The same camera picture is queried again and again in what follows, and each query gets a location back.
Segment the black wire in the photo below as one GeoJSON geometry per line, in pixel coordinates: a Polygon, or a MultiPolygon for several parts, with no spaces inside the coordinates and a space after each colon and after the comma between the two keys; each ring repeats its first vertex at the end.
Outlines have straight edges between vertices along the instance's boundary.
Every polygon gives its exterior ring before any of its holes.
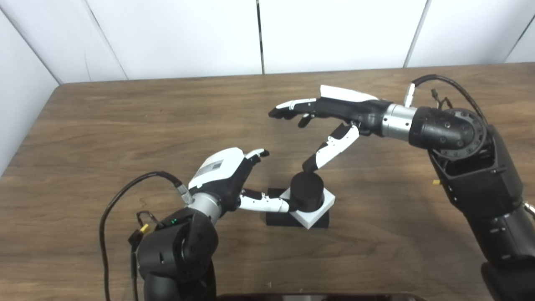
{"type": "Polygon", "coordinates": [[[102,214],[100,224],[98,226],[98,238],[100,240],[100,248],[102,252],[102,265],[104,266],[104,294],[106,296],[106,301],[110,300],[110,272],[109,272],[109,266],[108,266],[108,254],[106,253],[106,241],[104,237],[104,228],[106,225],[106,219],[108,218],[108,215],[110,214],[111,210],[119,201],[119,199],[125,194],[130,188],[132,188],[135,184],[151,178],[151,177],[162,177],[165,178],[173,183],[175,187],[179,187],[182,185],[182,182],[176,178],[174,175],[165,172],[165,171],[153,171],[149,172],[147,174],[141,175],[137,177],[136,179],[133,179],[130,183],[126,184],[116,195],[113,197],[113,199],[110,201],[106,209],[104,210],[104,213],[102,214]]]}
{"type": "Polygon", "coordinates": [[[135,254],[135,249],[132,248],[130,252],[130,276],[132,278],[132,294],[134,295],[134,301],[138,301],[139,297],[137,295],[137,257],[135,254]]]}
{"type": "Polygon", "coordinates": [[[476,103],[476,101],[472,98],[472,96],[470,96],[470,94],[468,94],[468,92],[461,85],[459,85],[453,79],[450,79],[450,78],[447,78],[447,77],[444,77],[444,76],[440,76],[440,75],[437,75],[437,74],[428,74],[426,76],[422,76],[422,77],[419,77],[419,78],[413,80],[412,83],[414,84],[414,87],[416,88],[419,85],[423,84],[424,82],[430,81],[430,80],[440,80],[440,81],[446,82],[446,83],[452,85],[454,88],[456,88],[457,91],[459,91],[459,93],[461,93],[464,96],[464,98],[466,98],[468,103],[476,111],[477,115],[479,115],[479,117],[481,117],[483,122],[485,124],[488,124],[487,119],[485,118],[485,115],[483,114],[483,111],[481,111],[481,109],[478,106],[478,104],[476,103]]]}
{"type": "Polygon", "coordinates": [[[138,213],[136,213],[136,218],[137,218],[137,223],[143,227],[144,226],[144,223],[143,221],[141,220],[141,214],[146,214],[147,216],[149,216],[150,220],[152,220],[155,224],[157,224],[158,226],[160,227],[164,227],[164,225],[162,224],[161,221],[159,221],[155,216],[154,214],[152,214],[150,211],[148,210],[142,210],[142,211],[139,211],[138,213]]]}

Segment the white wall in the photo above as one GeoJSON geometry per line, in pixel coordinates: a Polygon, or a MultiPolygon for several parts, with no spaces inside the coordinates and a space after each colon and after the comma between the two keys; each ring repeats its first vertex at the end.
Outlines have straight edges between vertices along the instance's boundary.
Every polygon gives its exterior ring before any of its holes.
{"type": "Polygon", "coordinates": [[[259,7],[263,66],[255,0],[0,0],[0,174],[54,78],[535,61],[535,25],[518,41],[535,16],[533,0],[259,0],[259,7]]]}
{"type": "Polygon", "coordinates": [[[535,62],[535,21],[531,22],[518,44],[507,57],[506,63],[535,62]]]}
{"type": "Polygon", "coordinates": [[[425,0],[260,1],[266,73],[401,68],[425,0]]]}
{"type": "Polygon", "coordinates": [[[409,67],[503,63],[533,0],[432,0],[409,67]]]}
{"type": "Polygon", "coordinates": [[[0,0],[0,6],[60,83],[126,79],[84,1],[0,0]]]}
{"type": "Polygon", "coordinates": [[[0,175],[58,83],[0,12],[0,175]]]}
{"type": "Polygon", "coordinates": [[[262,73],[254,0],[88,3],[129,79],[262,73]]]}

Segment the black cylindrical object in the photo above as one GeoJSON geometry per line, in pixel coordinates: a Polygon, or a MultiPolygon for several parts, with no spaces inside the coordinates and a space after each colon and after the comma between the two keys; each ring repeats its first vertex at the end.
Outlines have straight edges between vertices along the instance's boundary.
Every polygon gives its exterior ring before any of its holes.
{"type": "Polygon", "coordinates": [[[535,260],[535,230],[522,206],[493,219],[467,217],[467,220],[483,255],[492,264],[501,265],[524,257],[535,260]]]}
{"type": "Polygon", "coordinates": [[[290,183],[290,201],[297,204],[297,210],[314,212],[323,205],[323,180],[313,172],[299,172],[290,183]]]}

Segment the wooden table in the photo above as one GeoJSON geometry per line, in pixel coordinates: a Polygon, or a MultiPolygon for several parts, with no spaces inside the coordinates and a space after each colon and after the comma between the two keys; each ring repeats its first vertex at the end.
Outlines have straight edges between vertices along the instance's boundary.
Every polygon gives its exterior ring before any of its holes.
{"type": "MultiPolygon", "coordinates": [[[[134,177],[169,171],[187,182],[212,153],[263,147],[271,157],[246,187],[287,187],[339,124],[268,118],[278,103],[317,97],[319,85],[402,102],[416,77],[461,83],[504,137],[535,199],[535,64],[433,67],[62,85],[0,179],[0,294],[4,300],[103,300],[97,225],[111,197],[134,177]]],[[[467,107],[440,82],[430,89],[467,107]]],[[[337,200],[329,229],[267,227],[238,211],[217,224],[218,293],[409,292],[429,301],[491,300],[484,261],[447,200],[426,153],[394,139],[362,137],[318,172],[337,200]]],[[[169,183],[143,182],[108,220],[113,300],[131,300],[126,238],[135,212],[182,207],[169,183]]]]}

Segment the robotic arm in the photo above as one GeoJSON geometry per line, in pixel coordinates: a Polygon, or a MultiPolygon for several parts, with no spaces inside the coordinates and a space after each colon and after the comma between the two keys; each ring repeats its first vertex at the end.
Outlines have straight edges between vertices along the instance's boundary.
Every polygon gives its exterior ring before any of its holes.
{"type": "MultiPolygon", "coordinates": [[[[364,136],[391,137],[426,149],[449,201],[466,217],[488,260],[481,272],[493,297],[535,299],[535,230],[523,210],[531,208],[533,214],[532,206],[522,200],[522,182],[501,136],[459,84],[435,74],[418,78],[409,86],[404,105],[322,86],[320,98],[280,104],[269,116],[292,119],[297,114],[304,114],[299,127],[314,117],[334,117],[348,124],[339,129],[355,126],[364,136]],[[411,107],[416,87],[428,80],[453,85],[474,111],[411,107]]],[[[349,144],[338,144],[337,150],[349,144]]],[[[329,146],[323,144],[303,169],[319,168],[324,163],[318,160],[320,152],[329,146]]]]}
{"type": "MultiPolygon", "coordinates": [[[[211,261],[218,245],[216,222],[229,211],[238,208],[268,212],[288,212],[289,200],[266,196],[243,188],[254,165],[269,152],[256,149],[244,154],[238,148],[229,148],[213,154],[204,161],[188,188],[166,172],[154,172],[170,179],[181,194],[186,206],[162,221],[152,233],[136,230],[129,239],[132,245],[132,278],[134,297],[137,300],[137,271],[144,279],[146,301],[213,301],[216,299],[216,282],[211,261]]],[[[129,187],[139,182],[134,180],[129,187]]],[[[111,207],[117,201],[112,200],[111,207]]],[[[103,248],[105,292],[109,300],[107,283],[107,256],[103,248]]]]}

